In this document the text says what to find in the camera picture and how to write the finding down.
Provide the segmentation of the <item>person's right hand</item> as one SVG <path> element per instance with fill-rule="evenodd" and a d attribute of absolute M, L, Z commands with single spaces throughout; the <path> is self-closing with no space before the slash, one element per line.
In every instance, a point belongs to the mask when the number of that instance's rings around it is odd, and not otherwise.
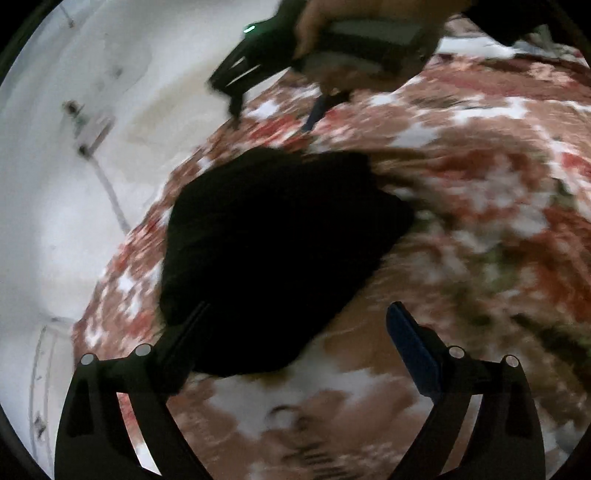
<path fill-rule="evenodd" d="M 469 1 L 308 1 L 294 58 L 322 93 L 392 92 L 434 55 L 446 23 Z"/>

